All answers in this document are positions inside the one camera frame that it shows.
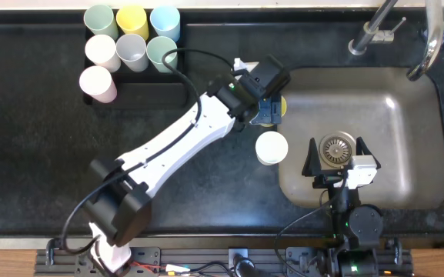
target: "sink drain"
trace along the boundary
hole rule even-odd
[[[345,132],[333,132],[321,140],[320,154],[325,163],[339,168],[355,152],[355,140]]]

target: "chrome faucet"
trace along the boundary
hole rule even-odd
[[[389,14],[398,0],[386,0],[374,14],[370,22],[366,22],[356,39],[350,41],[348,48],[353,55],[362,55],[370,43],[388,43],[394,39],[394,31],[405,21],[403,20],[392,31],[380,31],[379,25]],[[429,34],[422,61],[408,70],[406,77],[416,81],[424,75],[439,54],[443,37],[443,18],[441,0],[425,0],[427,25]]]

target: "stainless steel sink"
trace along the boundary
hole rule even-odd
[[[363,203],[385,209],[430,209],[444,201],[444,135],[432,81],[409,81],[407,68],[303,68],[282,92],[288,110],[278,125],[289,153],[279,164],[286,197],[319,205],[322,190],[301,176],[310,138],[321,150],[323,169],[348,162],[363,137],[381,162]]]

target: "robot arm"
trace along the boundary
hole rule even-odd
[[[128,243],[149,224],[151,200],[165,181],[201,149],[227,135],[235,120],[249,122],[255,118],[259,100],[279,92],[290,80],[289,73],[271,55],[248,69],[236,71],[239,78],[230,74],[217,76],[199,99],[200,114],[195,104],[141,147],[117,159],[96,159],[91,163],[85,182],[98,184],[143,164],[84,205],[93,236],[100,235],[91,254],[106,271],[117,272],[129,260]]]

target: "wooden floor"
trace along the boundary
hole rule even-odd
[[[413,250],[415,276],[444,277],[444,249]],[[0,250],[0,277],[33,275],[35,250]]]

